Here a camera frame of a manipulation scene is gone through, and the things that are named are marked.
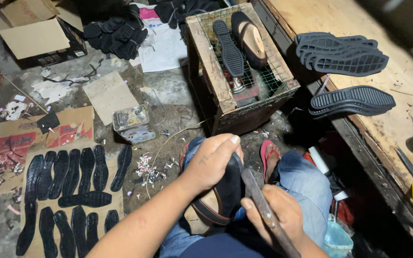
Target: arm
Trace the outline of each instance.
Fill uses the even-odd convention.
[[[265,185],[262,188],[262,193],[269,203],[270,208],[278,217],[281,227],[291,239],[294,247],[301,253],[302,258],[329,258],[329,256],[304,233],[302,229],[301,206],[293,196],[276,185]],[[243,198],[241,204],[246,210],[248,219],[253,223],[267,244],[270,246],[278,245],[278,242],[274,241],[269,231],[267,231],[254,202],[250,198]]]
[[[223,177],[233,152],[243,162],[239,142],[232,134],[205,139],[184,173],[114,226],[87,257],[152,257],[189,203]]]

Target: tattoo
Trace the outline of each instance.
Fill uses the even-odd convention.
[[[208,160],[210,158],[210,156],[211,156],[211,154],[208,155],[208,156],[204,155],[203,158],[200,159],[199,164],[203,163],[203,164],[206,165],[205,161]]]

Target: jeans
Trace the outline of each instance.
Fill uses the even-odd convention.
[[[191,141],[184,167],[187,167],[202,140],[197,137]],[[329,207],[332,200],[328,178],[293,150],[281,157],[273,173],[279,174],[279,182],[276,185],[294,196],[301,206],[304,232],[321,246],[328,227]],[[243,212],[242,207],[235,217],[243,217]],[[161,244],[160,258],[178,257],[191,244],[202,238],[199,235],[190,235],[189,224],[181,215]]]

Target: wooden crate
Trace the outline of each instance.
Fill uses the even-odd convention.
[[[212,31],[212,23],[217,19],[224,20],[231,29],[230,16],[235,11],[244,12],[259,29],[268,56],[267,71],[263,78],[264,84],[268,84],[265,86],[270,90],[266,91],[267,95],[260,97],[259,101],[242,107],[237,106],[230,91],[230,78],[223,73],[226,68],[220,64],[220,48],[217,48],[217,37]],[[300,87],[250,3],[190,16],[186,23],[189,31],[189,81],[204,117],[214,117],[214,120],[207,122],[211,135],[244,134],[255,130]],[[262,76],[259,71],[252,73]]]

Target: cardboard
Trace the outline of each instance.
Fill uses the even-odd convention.
[[[93,107],[58,112],[60,126],[53,129],[55,133],[42,134],[36,122],[43,116],[0,123],[0,179],[3,181],[0,194],[13,192],[14,188],[23,186],[20,173],[26,165],[27,153],[32,145],[42,145],[47,152],[50,148],[71,144],[82,137],[94,139]]]
[[[96,143],[88,138],[81,138],[77,141],[75,141],[72,144],[68,144],[68,145],[64,145],[64,146],[59,146],[56,148],[52,148],[52,149],[48,149],[50,151],[55,151],[58,153],[58,151],[60,150],[67,150],[68,152],[72,149],[80,149],[82,151],[83,148],[86,147],[91,147],[93,148],[93,146],[95,146]],[[31,162],[31,159],[38,154],[43,154],[45,155],[45,153],[48,151],[45,148],[43,148],[42,144],[36,144],[31,146],[31,149],[29,151],[29,154],[27,156],[27,161],[28,163]],[[103,206],[103,207],[99,207],[99,208],[90,208],[90,207],[86,207],[86,206],[82,206],[82,208],[85,211],[85,214],[88,215],[91,212],[96,212],[98,214],[98,239],[101,239],[104,235],[105,235],[105,218],[106,218],[106,214],[108,213],[109,210],[117,210],[118,214],[119,214],[119,221],[123,220],[123,194],[122,194],[122,190],[117,191],[117,192],[112,192],[111,190],[109,190],[109,185],[111,184],[112,180],[114,179],[114,176],[117,172],[118,169],[118,164],[117,164],[117,157],[107,160],[106,161],[106,165],[108,166],[109,169],[109,176],[108,176],[108,182],[106,184],[106,188],[104,190],[104,192],[110,193],[112,195],[112,202],[109,205]],[[23,172],[23,185],[26,185],[26,168],[28,166],[25,167],[25,171]],[[90,186],[90,190],[92,191],[93,188],[93,184],[91,183]],[[21,207],[21,218],[20,218],[20,225],[21,225],[21,229],[23,228],[23,226],[25,225],[25,203],[24,203],[24,199],[25,199],[25,187],[23,187],[22,190],[22,195],[21,195],[21,202],[20,202],[20,207]],[[58,210],[63,210],[67,217],[68,217],[68,224],[71,226],[71,213],[72,213],[72,209],[75,208],[75,206],[72,207],[68,207],[68,208],[60,208],[58,206],[58,199],[55,200],[50,200],[47,199],[45,201],[37,201],[38,204],[38,212],[36,214],[36,229],[34,231],[34,237],[33,237],[33,241],[31,242],[30,247],[28,248],[26,254],[23,257],[43,257],[44,254],[44,247],[42,244],[42,239],[41,239],[41,234],[39,233],[39,216],[41,214],[41,210],[45,207],[50,206],[50,208],[52,208],[52,211],[55,213]],[[54,241],[57,244],[57,247],[60,246],[60,231],[58,230],[58,228],[55,226],[54,227]]]
[[[60,13],[50,0],[16,0],[1,12],[13,27],[45,21]]]
[[[138,106],[129,87],[117,71],[82,87],[104,125],[112,123],[114,111]]]
[[[23,26],[13,25],[8,16],[14,15],[8,14],[8,10],[5,14],[0,11],[0,35],[17,59],[33,56],[39,65],[45,67],[87,55],[83,39],[71,29],[74,27],[83,31],[81,18],[73,3],[65,0],[57,6],[57,17]]]

